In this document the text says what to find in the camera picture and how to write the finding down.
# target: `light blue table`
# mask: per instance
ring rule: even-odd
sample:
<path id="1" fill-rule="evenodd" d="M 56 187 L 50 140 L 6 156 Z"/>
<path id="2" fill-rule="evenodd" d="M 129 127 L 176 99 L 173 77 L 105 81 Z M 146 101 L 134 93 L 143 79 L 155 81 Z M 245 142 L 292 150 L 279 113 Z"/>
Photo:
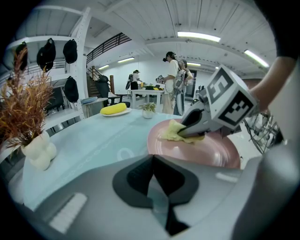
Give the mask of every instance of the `light blue table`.
<path id="1" fill-rule="evenodd" d="M 25 160 L 23 197 L 34 210 L 46 197 L 75 177 L 95 167 L 147 154 L 147 136 L 157 123 L 180 118 L 157 113 L 152 119 L 141 110 L 118 117 L 97 114 L 69 126 L 51 137 L 57 156 L 46 171 L 39 171 Z"/>

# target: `ceiling light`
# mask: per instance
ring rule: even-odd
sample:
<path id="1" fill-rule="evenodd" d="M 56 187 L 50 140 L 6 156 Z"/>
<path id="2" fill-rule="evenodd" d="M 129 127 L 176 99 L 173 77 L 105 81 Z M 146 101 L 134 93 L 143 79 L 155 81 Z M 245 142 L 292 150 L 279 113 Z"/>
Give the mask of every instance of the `ceiling light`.
<path id="1" fill-rule="evenodd" d="M 100 67 L 100 68 L 98 68 L 98 70 L 101 70 L 101 69 L 103 69 L 103 68 L 107 68 L 109 65 L 105 65 L 105 66 L 103 66 L 103 67 Z"/>
<path id="2" fill-rule="evenodd" d="M 188 38 L 203 38 L 215 42 L 219 42 L 221 38 L 215 37 L 212 35 L 197 33 L 197 32 L 178 32 L 179 37 L 188 37 Z"/>
<path id="3" fill-rule="evenodd" d="M 262 60 L 259 56 L 255 55 L 253 52 L 246 50 L 244 53 L 247 54 L 249 57 L 253 58 L 255 61 L 262 64 L 265 68 L 269 67 L 268 63 L 266 63 L 264 60 Z"/>
<path id="4" fill-rule="evenodd" d="M 120 61 L 118 61 L 118 62 L 126 62 L 126 61 L 133 60 L 133 59 L 135 59 L 135 58 L 126 58 L 126 59 L 120 60 Z"/>
<path id="5" fill-rule="evenodd" d="M 190 66 L 198 66 L 198 67 L 201 66 L 201 64 L 199 64 L 199 63 L 188 62 L 187 64 L 190 65 Z"/>

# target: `green plant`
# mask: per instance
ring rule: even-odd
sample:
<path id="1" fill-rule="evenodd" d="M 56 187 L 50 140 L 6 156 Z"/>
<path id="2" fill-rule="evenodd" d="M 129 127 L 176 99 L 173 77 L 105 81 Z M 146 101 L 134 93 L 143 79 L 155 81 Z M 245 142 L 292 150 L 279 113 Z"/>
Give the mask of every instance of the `green plant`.
<path id="1" fill-rule="evenodd" d="M 144 105 L 140 105 L 139 107 L 140 107 L 140 109 L 143 109 L 145 111 L 153 111 L 155 113 L 156 104 L 155 103 L 147 103 Z"/>
<path id="2" fill-rule="evenodd" d="M 26 52 L 27 48 L 15 56 L 14 74 L 6 80 L 0 93 L 0 129 L 8 147 L 27 146 L 43 132 L 44 109 L 51 97 L 52 87 L 44 71 L 23 83 L 20 66 Z"/>

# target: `corn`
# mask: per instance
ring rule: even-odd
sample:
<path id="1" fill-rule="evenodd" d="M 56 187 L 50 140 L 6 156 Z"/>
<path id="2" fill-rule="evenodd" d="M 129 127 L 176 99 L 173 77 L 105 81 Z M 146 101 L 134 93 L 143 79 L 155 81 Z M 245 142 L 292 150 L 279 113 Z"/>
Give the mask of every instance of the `corn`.
<path id="1" fill-rule="evenodd" d="M 120 113 L 124 110 L 126 110 L 126 104 L 125 103 L 118 103 L 112 106 L 104 107 L 100 110 L 101 114 L 110 115 L 114 113 Z"/>

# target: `pink plate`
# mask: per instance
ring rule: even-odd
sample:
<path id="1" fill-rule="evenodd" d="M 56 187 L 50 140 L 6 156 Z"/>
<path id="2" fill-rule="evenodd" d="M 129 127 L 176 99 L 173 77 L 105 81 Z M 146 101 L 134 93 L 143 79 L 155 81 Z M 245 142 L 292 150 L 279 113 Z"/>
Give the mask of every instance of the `pink plate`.
<path id="1" fill-rule="evenodd" d="M 186 161 L 193 161 L 211 166 L 240 168 L 240 157 L 229 138 L 221 138 L 220 134 L 208 133 L 202 141 L 195 144 L 183 141 L 174 142 L 161 139 L 161 135 L 169 126 L 170 120 L 155 125 L 147 139 L 150 154 L 164 155 Z"/>

